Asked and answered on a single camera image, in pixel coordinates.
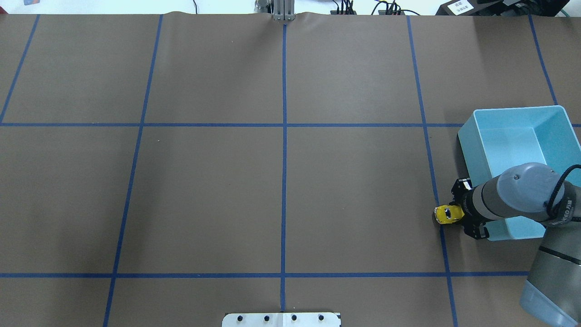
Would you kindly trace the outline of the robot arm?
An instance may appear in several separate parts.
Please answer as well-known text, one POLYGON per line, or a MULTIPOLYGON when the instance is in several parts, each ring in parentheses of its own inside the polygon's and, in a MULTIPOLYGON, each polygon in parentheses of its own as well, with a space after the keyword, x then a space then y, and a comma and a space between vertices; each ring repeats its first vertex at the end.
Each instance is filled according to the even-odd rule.
POLYGON ((529 162, 473 186, 459 178, 453 199, 434 209, 444 225, 461 225, 473 239, 490 237, 487 225, 524 217, 545 229, 523 286, 521 307, 552 327, 578 327, 581 314, 580 187, 568 181, 579 165, 556 173, 550 166, 529 162))

